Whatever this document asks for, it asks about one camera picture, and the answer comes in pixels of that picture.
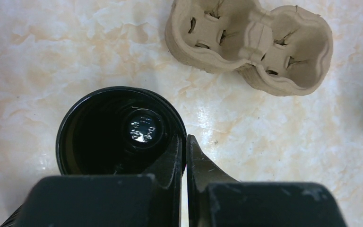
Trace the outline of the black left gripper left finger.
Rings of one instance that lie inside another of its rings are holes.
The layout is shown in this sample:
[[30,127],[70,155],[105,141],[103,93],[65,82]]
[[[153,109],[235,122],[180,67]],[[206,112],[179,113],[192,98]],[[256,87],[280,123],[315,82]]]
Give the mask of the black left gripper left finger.
[[177,227],[181,223],[182,137],[136,175],[41,179],[5,227]]

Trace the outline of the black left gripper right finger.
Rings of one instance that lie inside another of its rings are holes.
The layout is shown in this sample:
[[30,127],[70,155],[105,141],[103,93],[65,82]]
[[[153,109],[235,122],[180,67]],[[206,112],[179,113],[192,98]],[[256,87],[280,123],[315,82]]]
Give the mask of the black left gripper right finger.
[[330,191],[314,182],[240,182],[187,137],[191,227],[344,227]]

